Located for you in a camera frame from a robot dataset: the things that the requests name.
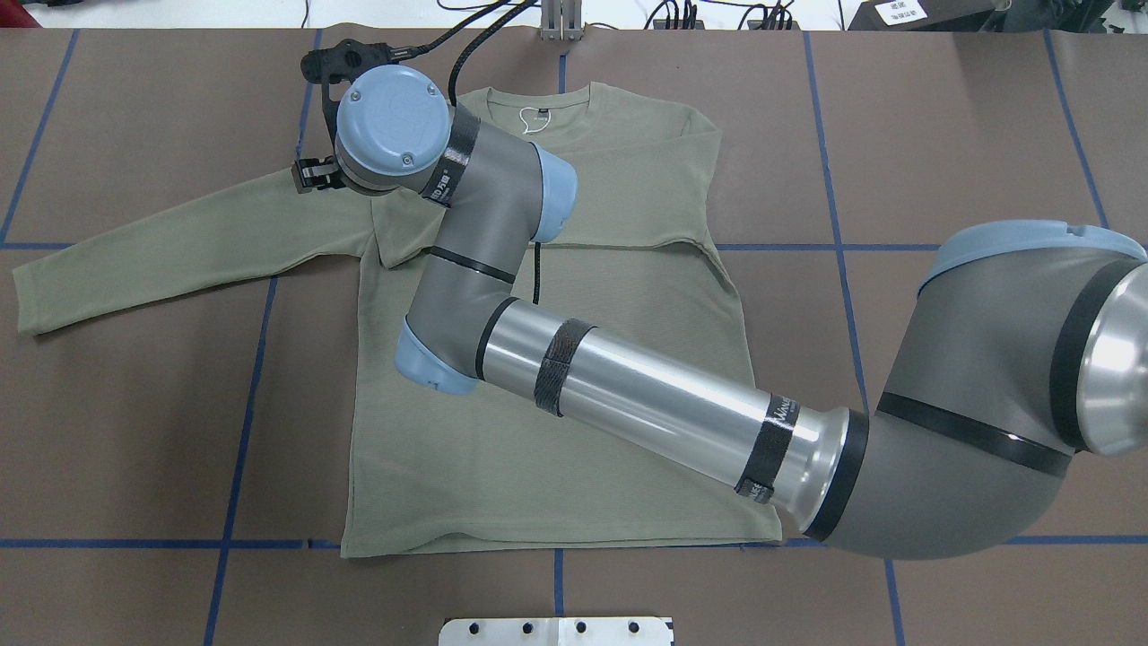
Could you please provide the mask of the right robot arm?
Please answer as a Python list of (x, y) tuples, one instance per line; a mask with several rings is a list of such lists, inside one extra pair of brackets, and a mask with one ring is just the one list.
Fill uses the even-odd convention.
[(414, 48), (300, 62), (357, 218), (341, 552), (776, 540), (934, 560), (1022, 534), (1079, 451), (1145, 445), (1145, 249), (1011, 220), (944, 243), (872, 414), (754, 384), (706, 221), (721, 134), (592, 84), (448, 100)]

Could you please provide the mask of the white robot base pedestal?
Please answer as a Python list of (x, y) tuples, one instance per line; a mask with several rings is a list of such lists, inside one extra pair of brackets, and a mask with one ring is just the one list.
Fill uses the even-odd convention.
[(656, 616), (456, 618), (439, 645), (675, 645), (673, 620)]

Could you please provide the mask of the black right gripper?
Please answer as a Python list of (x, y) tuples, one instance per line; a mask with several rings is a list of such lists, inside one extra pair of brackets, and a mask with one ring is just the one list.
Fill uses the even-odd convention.
[[(393, 65), (396, 59), (385, 42), (366, 44), (344, 39), (332, 48), (310, 50), (300, 61), (305, 81), (321, 89), (321, 114), (331, 143), (336, 143), (340, 100), (332, 98), (331, 87), (352, 84), (369, 70)], [(342, 168), (334, 158), (298, 158), (292, 161), (292, 181), (298, 195), (308, 192), (346, 188)]]

